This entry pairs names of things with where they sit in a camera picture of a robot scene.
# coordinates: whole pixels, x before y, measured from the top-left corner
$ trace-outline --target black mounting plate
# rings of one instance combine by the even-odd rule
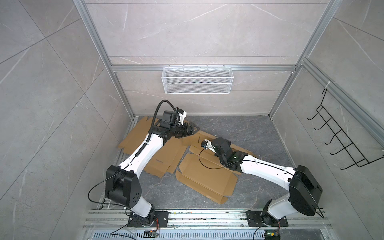
[[[261,217],[261,211],[251,211],[248,210],[245,212],[247,215],[247,221],[249,227],[263,227],[265,224],[263,224],[262,217]],[[279,223],[272,223],[272,227],[279,227]],[[280,220],[280,227],[288,227],[288,222],[286,217],[283,217]]]
[[[155,217],[159,220],[160,227],[167,227],[168,226],[168,214],[169,212],[166,211],[155,211]],[[138,219],[133,215],[133,212],[129,215],[129,224],[127,227],[143,227],[141,223],[138,221]],[[156,220],[152,223],[149,227],[156,227]]]

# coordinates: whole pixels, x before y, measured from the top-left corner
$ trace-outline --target brown cardboard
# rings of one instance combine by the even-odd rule
[[[200,160],[207,167],[219,167],[211,162],[211,159],[200,156]],[[226,168],[208,169],[199,162],[196,154],[188,153],[180,163],[179,169],[181,172],[176,171],[177,180],[218,204],[226,202],[228,198],[224,196],[232,195],[235,189],[237,177],[231,171]]]
[[[124,148],[124,153],[132,154],[143,142],[151,126],[152,118],[144,117],[130,131],[128,136],[119,144]],[[159,149],[148,162],[144,170],[152,175],[162,177],[166,172],[175,172],[185,150],[193,154],[187,154],[179,165],[180,171],[176,171],[176,179],[197,192],[208,197],[218,204],[225,203],[233,193],[237,182],[237,176],[240,174],[227,168],[208,169],[199,161],[199,154],[203,150],[201,142],[204,139],[213,140],[216,137],[203,131],[195,135],[181,139],[171,138]],[[243,151],[250,155],[252,152],[231,144],[231,147],[237,151]],[[211,168],[222,167],[218,157],[214,156],[211,150],[205,150],[200,154],[201,162]]]

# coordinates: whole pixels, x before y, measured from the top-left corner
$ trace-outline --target dark floor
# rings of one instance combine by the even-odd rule
[[[292,166],[268,116],[188,116],[202,131],[230,140],[259,159]],[[161,179],[142,172],[142,196],[157,209],[259,209],[270,199],[287,193],[282,187],[250,174],[242,174],[232,196],[222,205],[179,182],[175,174]],[[321,240],[320,229],[281,229],[281,240]]]

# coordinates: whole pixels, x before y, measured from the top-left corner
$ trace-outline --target white wire basket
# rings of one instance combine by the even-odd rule
[[[229,93],[230,67],[165,67],[161,75],[166,94]]]

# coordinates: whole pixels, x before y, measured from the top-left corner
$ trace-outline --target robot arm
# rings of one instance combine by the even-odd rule
[[[219,157],[224,167],[262,177],[289,191],[288,194],[267,202],[262,211],[265,224],[276,223],[295,212],[307,216],[315,215],[323,189],[306,167],[299,165],[294,169],[265,162],[245,152],[234,152],[230,145],[231,142],[222,137],[212,141],[205,139],[201,143],[202,147]]]
[[[171,137],[186,137],[199,130],[193,123],[184,123],[186,116],[181,109],[165,111],[159,125],[151,127],[140,146],[119,166],[111,165],[106,172],[105,196],[130,208],[143,225],[153,222],[154,207],[141,196],[138,178],[152,156]]]

